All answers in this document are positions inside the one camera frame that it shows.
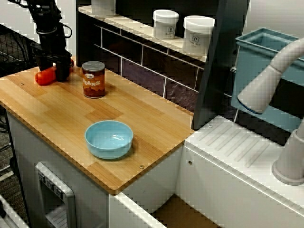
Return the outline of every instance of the faucet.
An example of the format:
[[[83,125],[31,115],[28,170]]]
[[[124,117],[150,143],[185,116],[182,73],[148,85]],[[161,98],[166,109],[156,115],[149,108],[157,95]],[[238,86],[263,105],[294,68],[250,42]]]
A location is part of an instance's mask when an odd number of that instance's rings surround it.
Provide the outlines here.
[[[271,60],[270,64],[237,96],[247,110],[262,114],[276,91],[282,74],[304,55],[304,38],[296,40]],[[273,163],[273,175],[288,185],[304,183],[304,119],[288,138],[279,159]]]

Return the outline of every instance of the blue bowl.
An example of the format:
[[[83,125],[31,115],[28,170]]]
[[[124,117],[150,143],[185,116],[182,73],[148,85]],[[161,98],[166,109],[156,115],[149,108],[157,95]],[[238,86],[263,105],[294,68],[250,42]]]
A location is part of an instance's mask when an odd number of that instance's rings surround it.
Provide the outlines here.
[[[125,155],[132,144],[131,128],[119,121],[101,121],[88,127],[85,141],[98,158],[115,159]]]

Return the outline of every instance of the blue basket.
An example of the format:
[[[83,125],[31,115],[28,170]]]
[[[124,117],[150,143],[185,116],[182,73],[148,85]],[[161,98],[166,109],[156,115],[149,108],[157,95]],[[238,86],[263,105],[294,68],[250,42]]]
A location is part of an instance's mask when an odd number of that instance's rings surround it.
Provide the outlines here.
[[[245,109],[237,100],[238,94],[270,64],[272,58],[282,48],[297,39],[267,28],[261,28],[236,38],[240,49],[231,101],[232,106],[289,132],[298,127],[301,119],[289,113],[269,106],[262,115],[257,115]],[[304,57],[296,60],[284,72],[282,78],[304,86]]]

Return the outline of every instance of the blue container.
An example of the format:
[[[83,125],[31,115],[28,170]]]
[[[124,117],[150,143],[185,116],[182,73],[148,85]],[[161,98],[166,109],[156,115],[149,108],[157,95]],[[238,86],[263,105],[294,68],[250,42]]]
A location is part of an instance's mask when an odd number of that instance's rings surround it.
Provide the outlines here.
[[[119,121],[100,121],[88,127],[85,141],[98,158],[115,159],[125,155],[132,144],[131,128]]]
[[[231,101],[232,106],[289,132],[299,126],[301,119],[289,113],[268,106],[263,114],[258,115],[245,109],[237,100],[238,94],[270,64],[272,58],[282,48],[297,39],[267,28],[261,28],[236,38],[240,50]],[[283,73],[282,78],[304,86],[304,58],[296,60]]]

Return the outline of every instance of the white jar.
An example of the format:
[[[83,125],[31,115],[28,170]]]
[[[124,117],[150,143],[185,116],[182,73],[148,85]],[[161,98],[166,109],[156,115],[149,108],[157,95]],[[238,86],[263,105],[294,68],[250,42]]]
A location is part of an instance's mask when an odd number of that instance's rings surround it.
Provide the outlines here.
[[[116,0],[92,0],[92,14],[99,18],[112,18],[116,15]]]
[[[209,17],[185,17],[183,51],[198,57],[206,56],[208,54],[214,23],[215,20]]]
[[[153,13],[154,37],[162,40],[170,40],[175,37],[176,23],[179,14],[166,9],[158,9]]]

